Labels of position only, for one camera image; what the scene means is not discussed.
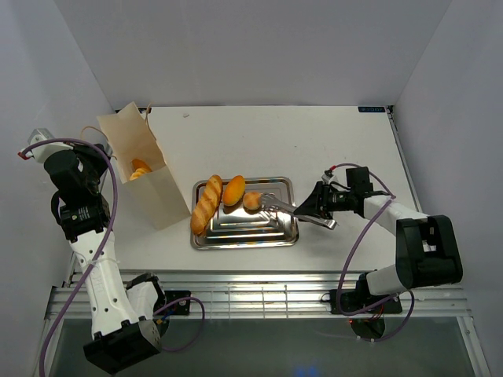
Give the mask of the short loaf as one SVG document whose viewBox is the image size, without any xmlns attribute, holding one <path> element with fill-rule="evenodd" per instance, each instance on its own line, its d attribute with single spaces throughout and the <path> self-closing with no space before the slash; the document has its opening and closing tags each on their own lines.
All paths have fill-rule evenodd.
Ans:
<svg viewBox="0 0 503 377">
<path fill-rule="evenodd" d="M 141 159 L 133 159 L 131 161 L 131 165 L 134 170 L 136 170 L 139 167 L 145 167 L 145 168 L 151 169 L 150 166 L 145 161 L 143 161 Z"/>
</svg>

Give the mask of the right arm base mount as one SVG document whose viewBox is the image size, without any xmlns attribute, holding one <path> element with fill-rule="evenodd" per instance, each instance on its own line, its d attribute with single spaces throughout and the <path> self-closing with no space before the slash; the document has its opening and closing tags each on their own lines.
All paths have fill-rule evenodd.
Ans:
<svg viewBox="0 0 503 377">
<path fill-rule="evenodd" d="M 369 309 L 369 306 L 387 298 L 387 295 L 372 296 L 367 288 L 355 287 L 351 290 L 342 290 L 340 305 L 338 305 L 336 294 L 336 289 L 329 290 L 322 295 L 320 302 L 329 304 L 331 314 L 341 314 L 341 309 L 346 312 L 365 309 L 363 312 L 365 317 L 349 319 L 349 323 L 355 335 L 366 341 L 384 340 L 386 331 L 384 315 L 402 313 L 402 303 L 399 297 L 390 298 L 379 306 Z"/>
</svg>

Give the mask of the beige paper bag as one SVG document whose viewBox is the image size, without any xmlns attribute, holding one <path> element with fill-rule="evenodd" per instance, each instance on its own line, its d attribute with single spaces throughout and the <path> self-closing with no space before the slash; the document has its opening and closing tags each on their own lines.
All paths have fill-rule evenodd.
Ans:
<svg viewBox="0 0 503 377">
<path fill-rule="evenodd" d="M 149 125 L 149 114 L 131 102 L 97 124 L 115 157 L 128 205 L 154 229 L 185 221 L 190 210 Z"/>
</svg>

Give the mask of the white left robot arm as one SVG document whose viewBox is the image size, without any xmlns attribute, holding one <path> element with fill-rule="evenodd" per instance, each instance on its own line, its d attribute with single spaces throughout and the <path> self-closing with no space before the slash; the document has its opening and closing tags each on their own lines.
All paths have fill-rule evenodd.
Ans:
<svg viewBox="0 0 503 377">
<path fill-rule="evenodd" d="M 114 375 L 161 351 L 163 330 L 153 317 L 165 308 L 167 296 L 151 273 L 122 281 L 109 205 L 99 191 L 108 168 L 102 149 L 58 148 L 43 166 L 57 188 L 51 211 L 86 274 L 93 339 L 83 347 L 85 357 Z"/>
</svg>

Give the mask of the ring shaped bread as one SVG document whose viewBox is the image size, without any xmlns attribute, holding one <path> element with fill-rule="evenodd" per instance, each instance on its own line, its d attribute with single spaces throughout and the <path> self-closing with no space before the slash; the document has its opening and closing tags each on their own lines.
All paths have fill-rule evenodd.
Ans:
<svg viewBox="0 0 503 377">
<path fill-rule="evenodd" d="M 145 168 L 145 167 L 139 167 L 137 168 L 130 176 L 129 180 L 130 181 L 133 181 L 135 179 L 138 179 L 139 177 L 141 177 L 142 175 L 144 174 L 148 174 L 148 173 L 151 173 L 152 170 L 149 169 L 149 168 Z"/>
</svg>

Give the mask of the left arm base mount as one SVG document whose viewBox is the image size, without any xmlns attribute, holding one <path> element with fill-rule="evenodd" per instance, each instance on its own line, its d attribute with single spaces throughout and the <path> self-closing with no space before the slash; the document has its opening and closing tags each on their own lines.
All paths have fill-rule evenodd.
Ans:
<svg viewBox="0 0 503 377">
<path fill-rule="evenodd" d="M 164 291 L 161 295 L 156 291 L 147 291 L 134 300 L 134 308 L 139 317 L 154 319 L 158 325 L 168 325 L 173 315 L 189 315 L 190 304 L 186 298 L 190 296 L 191 291 Z M 163 309 L 160 314 L 154 314 L 157 310 L 177 299 L 179 299 L 179 302 L 167 309 Z"/>
</svg>

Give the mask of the orange oval bun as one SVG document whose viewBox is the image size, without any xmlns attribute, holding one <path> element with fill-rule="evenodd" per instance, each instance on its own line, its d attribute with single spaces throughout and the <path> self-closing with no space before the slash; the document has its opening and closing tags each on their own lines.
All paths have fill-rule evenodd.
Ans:
<svg viewBox="0 0 503 377">
<path fill-rule="evenodd" d="M 243 197 L 246 182 L 243 176 L 237 175 L 226 185 L 222 195 L 222 202 L 227 207 L 235 206 Z"/>
</svg>

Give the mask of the twisted loaf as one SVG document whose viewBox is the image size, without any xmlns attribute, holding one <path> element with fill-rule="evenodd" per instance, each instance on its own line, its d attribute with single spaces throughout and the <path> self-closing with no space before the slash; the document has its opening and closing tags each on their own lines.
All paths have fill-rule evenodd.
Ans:
<svg viewBox="0 0 503 377">
<path fill-rule="evenodd" d="M 212 175 L 192 212 L 190 227 L 194 235 L 200 235 L 206 229 L 220 204 L 222 191 L 222 179 L 217 174 Z"/>
</svg>

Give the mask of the small round bun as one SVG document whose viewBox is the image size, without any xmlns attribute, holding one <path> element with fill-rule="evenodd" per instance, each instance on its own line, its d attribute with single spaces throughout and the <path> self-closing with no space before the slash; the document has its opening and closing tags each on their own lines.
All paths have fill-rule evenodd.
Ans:
<svg viewBox="0 0 503 377">
<path fill-rule="evenodd" d="M 250 211 L 258 210 L 262 206 L 261 197 L 261 192 L 246 192 L 242 199 L 244 208 Z"/>
</svg>

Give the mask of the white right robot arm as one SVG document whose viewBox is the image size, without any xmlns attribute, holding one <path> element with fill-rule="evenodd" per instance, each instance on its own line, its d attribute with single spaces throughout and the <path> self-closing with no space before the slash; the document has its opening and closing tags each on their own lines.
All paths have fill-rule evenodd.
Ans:
<svg viewBox="0 0 503 377">
<path fill-rule="evenodd" d="M 384 295 L 461 281 L 461 257 L 446 215 L 424 214 L 396 202 L 395 195 L 368 167 L 353 163 L 341 166 L 346 169 L 346 185 L 334 182 L 335 166 L 327 169 L 294 215 L 328 221 L 334 212 L 353 212 L 366 219 L 368 223 L 351 248 L 349 259 L 373 224 L 395 237 L 394 264 L 367 273 L 364 287 L 354 293 L 359 309 L 374 311 L 383 303 Z"/>
</svg>

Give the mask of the metal tongs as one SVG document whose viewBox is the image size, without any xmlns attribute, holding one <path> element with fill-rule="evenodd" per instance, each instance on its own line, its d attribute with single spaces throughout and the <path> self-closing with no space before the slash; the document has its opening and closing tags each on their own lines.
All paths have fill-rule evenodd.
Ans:
<svg viewBox="0 0 503 377">
<path fill-rule="evenodd" d="M 283 212 L 294 218 L 297 218 L 300 221 L 309 222 L 311 224 L 318 225 L 330 230 L 333 230 L 337 225 L 337 222 L 334 219 L 323 219 L 317 218 L 313 215 L 295 214 L 297 207 L 279 200 L 274 194 L 271 193 L 263 193 L 260 196 L 260 203 L 264 210 Z"/>
</svg>

